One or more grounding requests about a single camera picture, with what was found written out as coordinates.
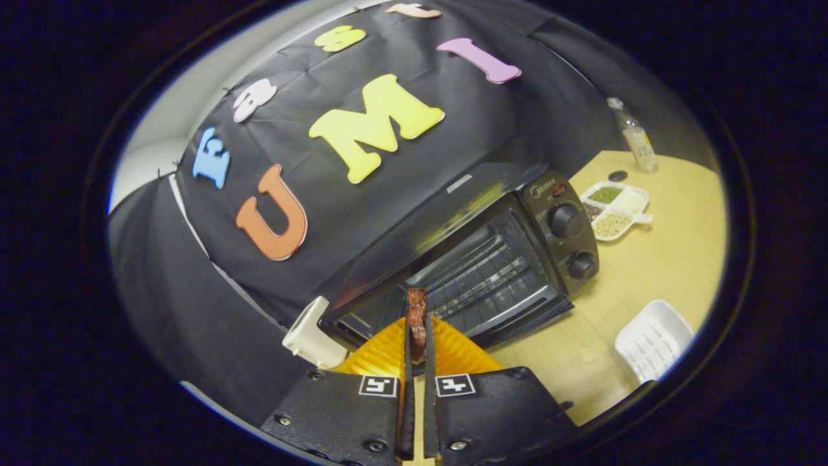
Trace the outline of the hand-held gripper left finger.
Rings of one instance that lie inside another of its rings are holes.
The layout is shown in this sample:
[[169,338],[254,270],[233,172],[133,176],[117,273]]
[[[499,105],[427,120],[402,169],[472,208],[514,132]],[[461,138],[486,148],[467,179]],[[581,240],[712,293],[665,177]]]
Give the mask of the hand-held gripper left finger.
[[410,328],[393,322],[333,370],[302,375],[261,425],[269,436],[344,465],[414,457]]

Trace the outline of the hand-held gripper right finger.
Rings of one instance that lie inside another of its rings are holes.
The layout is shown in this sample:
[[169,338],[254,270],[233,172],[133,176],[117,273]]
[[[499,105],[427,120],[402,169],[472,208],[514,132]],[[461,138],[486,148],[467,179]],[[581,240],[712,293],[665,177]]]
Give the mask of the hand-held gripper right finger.
[[424,456],[437,465],[510,465],[574,436],[568,406],[526,366],[502,369],[427,316]]

